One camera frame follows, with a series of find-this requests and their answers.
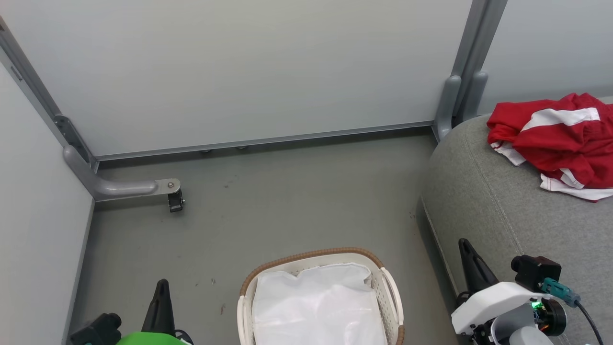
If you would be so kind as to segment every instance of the white wall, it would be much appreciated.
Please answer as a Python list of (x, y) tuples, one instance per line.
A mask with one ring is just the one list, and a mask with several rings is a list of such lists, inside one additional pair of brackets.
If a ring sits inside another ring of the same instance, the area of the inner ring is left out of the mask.
[(431, 121), (470, 0), (3, 0), (97, 155)]
[(64, 344), (92, 197), (0, 64), (0, 344)]
[(613, 2), (509, 0), (487, 54), (480, 113), (496, 103), (613, 95)]

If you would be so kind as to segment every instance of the red clothing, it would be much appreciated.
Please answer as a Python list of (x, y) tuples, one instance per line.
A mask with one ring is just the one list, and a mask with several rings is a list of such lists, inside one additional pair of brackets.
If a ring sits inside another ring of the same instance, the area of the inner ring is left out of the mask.
[[(488, 143), (516, 165), (523, 157), (546, 177), (576, 190), (613, 188), (613, 105), (587, 93), (559, 101), (499, 103), (487, 126)], [(603, 192), (569, 194), (590, 200), (613, 195), (613, 190)]]

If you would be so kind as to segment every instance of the gray ottoman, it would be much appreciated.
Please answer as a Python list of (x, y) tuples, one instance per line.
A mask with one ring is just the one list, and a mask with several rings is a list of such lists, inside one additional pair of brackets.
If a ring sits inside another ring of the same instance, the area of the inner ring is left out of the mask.
[[(562, 264), (560, 282), (582, 297), (606, 344), (613, 343), (613, 198), (597, 203), (540, 189), (537, 170), (513, 166), (487, 144), (488, 117), (453, 129), (432, 155), (424, 208), (456, 292), (466, 289), (458, 239), (467, 238), (502, 281), (516, 255)], [(565, 306), (558, 344), (597, 344), (578, 308)]]

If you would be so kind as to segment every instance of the white stripe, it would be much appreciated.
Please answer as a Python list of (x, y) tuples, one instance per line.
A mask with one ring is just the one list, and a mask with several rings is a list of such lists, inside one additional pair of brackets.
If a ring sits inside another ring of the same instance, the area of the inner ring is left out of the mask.
[(582, 189), (583, 187), (585, 187), (585, 185), (581, 184), (581, 182), (577, 181), (577, 179), (574, 178), (574, 175), (570, 169), (560, 168), (560, 171), (562, 172), (562, 182), (566, 183), (572, 188)]
[(526, 161), (526, 158), (513, 149), (512, 145), (513, 144), (508, 141), (497, 141), (490, 144), (494, 151), (508, 158), (514, 166), (519, 166)]
[(600, 121), (600, 115), (596, 108), (578, 110), (553, 110), (543, 109), (535, 112), (530, 121), (522, 128), (522, 131), (539, 126), (551, 126), (564, 123), (566, 126), (576, 125), (583, 121)]
[(545, 190), (550, 190), (552, 192), (562, 192), (566, 194), (570, 194), (576, 196), (578, 198), (586, 199), (586, 200), (600, 200), (604, 198), (608, 198), (613, 195), (613, 188), (583, 188), (576, 189), (570, 187), (569, 185), (563, 184), (562, 182), (556, 179), (550, 179), (549, 177), (541, 174), (541, 188)]

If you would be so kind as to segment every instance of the laundry basket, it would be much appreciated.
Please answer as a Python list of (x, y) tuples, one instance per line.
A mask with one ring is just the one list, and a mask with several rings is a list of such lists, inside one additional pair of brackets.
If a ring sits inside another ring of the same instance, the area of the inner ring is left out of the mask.
[(251, 305), (257, 288), (257, 277), (262, 273), (285, 271), (293, 275), (313, 267), (335, 263), (357, 263), (372, 272), (372, 288), (376, 292), (379, 312), (388, 345), (401, 345), (405, 339), (402, 302), (392, 275), (371, 252), (360, 248), (316, 250), (265, 263), (256, 268), (243, 283), (237, 307), (238, 337), (241, 345), (256, 345), (253, 335)]

